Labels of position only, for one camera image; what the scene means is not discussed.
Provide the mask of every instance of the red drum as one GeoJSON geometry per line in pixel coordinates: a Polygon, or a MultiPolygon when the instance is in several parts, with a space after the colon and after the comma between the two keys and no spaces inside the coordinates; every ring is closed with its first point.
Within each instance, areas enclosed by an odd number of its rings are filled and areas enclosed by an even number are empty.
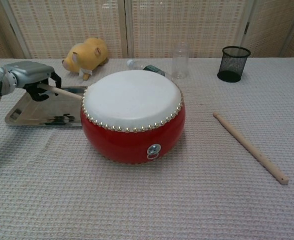
{"type": "Polygon", "coordinates": [[[89,142],[106,158],[145,163],[166,154],[181,136],[183,95],[158,73],[116,72],[85,90],[81,123],[89,142]]]}

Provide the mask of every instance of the yellow plush toy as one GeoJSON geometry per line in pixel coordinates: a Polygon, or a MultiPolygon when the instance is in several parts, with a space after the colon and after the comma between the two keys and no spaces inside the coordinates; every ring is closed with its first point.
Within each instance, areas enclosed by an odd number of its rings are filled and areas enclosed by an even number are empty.
{"type": "Polygon", "coordinates": [[[108,50],[104,40],[88,38],[83,43],[72,47],[67,57],[62,60],[63,67],[73,73],[83,73],[82,79],[88,80],[92,71],[108,62],[108,50]]]}

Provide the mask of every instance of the metal tray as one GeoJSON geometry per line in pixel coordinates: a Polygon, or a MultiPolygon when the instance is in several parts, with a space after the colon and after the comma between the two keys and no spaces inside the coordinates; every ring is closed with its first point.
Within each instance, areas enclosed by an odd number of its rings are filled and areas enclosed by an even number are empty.
{"type": "MultiPolygon", "coordinates": [[[[63,90],[82,95],[86,87],[62,87],[63,90]]],[[[69,96],[55,96],[47,91],[49,98],[34,101],[25,93],[5,117],[5,122],[13,126],[60,126],[81,127],[81,102],[69,96]]]]}

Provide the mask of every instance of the drumhead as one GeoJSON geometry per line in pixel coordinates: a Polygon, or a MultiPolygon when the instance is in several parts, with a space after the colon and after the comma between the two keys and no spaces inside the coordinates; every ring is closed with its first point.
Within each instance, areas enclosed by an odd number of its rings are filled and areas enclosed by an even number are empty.
{"type": "Polygon", "coordinates": [[[89,86],[82,109],[94,124],[138,132],[169,122],[179,113],[182,103],[181,91],[166,77],[146,70],[126,70],[89,86]]]}

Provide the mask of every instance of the clear plastic bottle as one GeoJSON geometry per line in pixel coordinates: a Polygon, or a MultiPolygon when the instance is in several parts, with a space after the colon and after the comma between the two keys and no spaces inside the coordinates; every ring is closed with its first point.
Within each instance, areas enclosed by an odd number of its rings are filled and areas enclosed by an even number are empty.
{"type": "Polygon", "coordinates": [[[130,70],[146,70],[146,71],[151,71],[157,74],[160,74],[162,76],[168,77],[171,79],[171,76],[169,76],[168,73],[162,71],[161,69],[145,62],[145,61],[134,61],[132,59],[127,61],[127,66],[130,70]]]}

